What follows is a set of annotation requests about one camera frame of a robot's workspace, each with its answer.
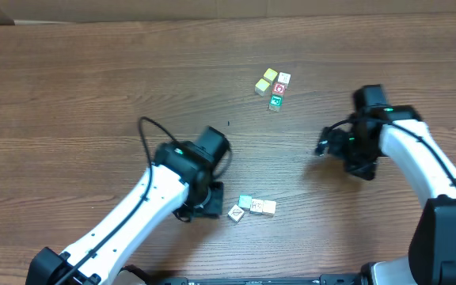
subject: wall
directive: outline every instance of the wall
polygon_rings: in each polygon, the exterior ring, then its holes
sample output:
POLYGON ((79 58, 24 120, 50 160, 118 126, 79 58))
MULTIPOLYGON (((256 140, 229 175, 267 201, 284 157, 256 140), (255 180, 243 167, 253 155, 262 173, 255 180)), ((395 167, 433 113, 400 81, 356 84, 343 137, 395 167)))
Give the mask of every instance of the wall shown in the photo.
POLYGON ((456 0, 0 0, 13 20, 145 21, 456 12, 456 0))

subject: stack of cubes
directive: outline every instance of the stack of cubes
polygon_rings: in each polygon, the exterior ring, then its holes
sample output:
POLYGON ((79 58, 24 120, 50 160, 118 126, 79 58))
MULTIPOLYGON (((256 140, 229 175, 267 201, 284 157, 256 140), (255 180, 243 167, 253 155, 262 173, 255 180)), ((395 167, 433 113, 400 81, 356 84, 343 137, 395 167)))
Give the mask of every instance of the stack of cubes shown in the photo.
POLYGON ((251 196, 240 195, 238 205, 234 205, 228 212, 230 217, 235 222, 239 222, 244 216, 244 210, 255 215, 270 215, 276 213, 277 203, 270 200, 253 199, 251 196))
POLYGON ((263 78, 255 86, 256 93, 262 97, 271 95, 270 102, 268 103, 268 109, 278 112, 283 105, 284 91, 290 84, 291 75, 273 70, 272 68, 267 69, 263 78))

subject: table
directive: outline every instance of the table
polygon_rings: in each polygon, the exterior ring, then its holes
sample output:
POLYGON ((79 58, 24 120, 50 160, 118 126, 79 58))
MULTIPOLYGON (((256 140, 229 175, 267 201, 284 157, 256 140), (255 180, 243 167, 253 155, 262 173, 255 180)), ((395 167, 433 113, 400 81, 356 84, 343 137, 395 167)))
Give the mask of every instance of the table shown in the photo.
MULTIPOLYGON (((0 284, 23 284, 44 246, 61 251, 132 189, 146 168, 140 116, 178 139, 226 134, 224 212, 241 194, 277 211, 237 225, 170 215, 130 264, 317 276, 405 255, 421 209, 395 164, 382 158, 367 182, 313 153, 351 93, 377 83, 456 164, 456 13, 0 26, 0 284), (291 74, 281 112, 254 93, 269 67, 291 74)), ((145 130, 152 149, 167 140, 145 130)))

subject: cable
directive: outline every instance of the cable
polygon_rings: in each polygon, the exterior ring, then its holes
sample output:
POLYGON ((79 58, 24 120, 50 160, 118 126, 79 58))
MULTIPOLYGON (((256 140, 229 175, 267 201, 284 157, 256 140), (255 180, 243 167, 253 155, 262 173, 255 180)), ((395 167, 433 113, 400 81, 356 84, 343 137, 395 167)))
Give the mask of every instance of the cable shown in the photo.
POLYGON ((333 124, 332 126, 329 127, 329 129, 327 130, 327 134, 332 131, 334 128, 336 127, 339 127, 340 125, 343 125, 343 124, 354 124, 354 123, 358 123, 358 122, 362 122, 362 121, 369 121, 369 122, 375 122, 375 123, 379 123, 379 124, 388 124, 392 127, 395 127, 401 131, 403 131, 404 133, 412 136, 413 138, 415 138, 416 140, 418 140, 420 143, 423 143, 423 145, 425 147, 427 147, 427 149, 432 153, 432 156, 435 158, 435 160, 439 163, 439 165, 441 166, 441 168, 443 169, 444 173, 448 176, 448 178, 451 180, 451 184, 453 186, 455 186, 456 188, 456 178, 453 176, 453 174, 451 174, 450 170, 448 169, 448 167, 444 164, 444 161, 441 159, 441 157, 435 152, 435 150, 432 148, 431 145, 429 145, 427 142, 425 142, 424 138, 413 133, 412 131, 408 130, 407 128, 405 127, 402 127, 402 126, 399 126, 397 124, 395 124, 394 122, 392 121, 389 121, 389 120, 380 120, 380 119, 375 119, 375 118, 355 118, 355 119, 347 119, 347 120, 341 120, 340 122, 337 122, 335 124, 333 124))
POLYGON ((154 126, 159 127, 163 132, 165 132, 174 142, 178 143, 178 141, 173 137, 172 134, 170 134, 169 131, 167 131, 161 124, 157 123, 156 121, 147 118, 145 116, 140 117, 139 119, 139 134, 140 134, 140 139, 142 140, 143 144, 143 149, 146 152, 146 157, 147 157, 147 163, 149 164, 149 181, 147 182, 146 186, 146 191, 143 193, 143 195, 140 197, 139 202, 135 205, 133 210, 127 214, 127 216, 106 236, 104 237, 93 249, 91 249, 78 263, 76 263, 75 266, 69 270, 69 272, 66 275, 63 275, 63 277, 55 283, 55 285, 61 285, 65 283, 75 272, 86 262, 96 254, 96 251, 98 251, 111 237, 114 236, 114 234, 117 233, 117 231, 120 230, 124 226, 124 224, 135 214, 135 212, 140 208, 140 206, 143 204, 144 201, 147 201, 147 194, 149 193, 150 186, 152 185, 152 179, 153 179, 153 170, 152 170, 152 161, 150 159, 150 152, 149 152, 149 147, 146 142, 145 135, 143 134, 143 128, 142 128, 142 122, 147 121, 149 123, 152 123, 154 126))
POLYGON ((234 153, 231 151, 231 147, 228 147, 228 151, 230 152, 230 154, 228 154, 228 160, 226 161, 225 167, 223 167, 218 174, 215 174, 212 177, 212 180, 215 181, 221 178, 221 176, 228 170, 228 167, 230 167, 231 159, 234 156, 234 153))

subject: light blue cube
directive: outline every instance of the light blue cube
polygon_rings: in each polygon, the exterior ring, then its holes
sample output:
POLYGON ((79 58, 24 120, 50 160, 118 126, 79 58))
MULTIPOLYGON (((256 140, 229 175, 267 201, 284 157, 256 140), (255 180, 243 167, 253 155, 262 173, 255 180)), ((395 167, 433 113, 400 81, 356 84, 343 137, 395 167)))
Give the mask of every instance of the light blue cube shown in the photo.
POLYGON ((249 210, 251 208, 251 201, 253 201, 251 196, 241 195, 238 198, 238 206, 244 210, 249 210))

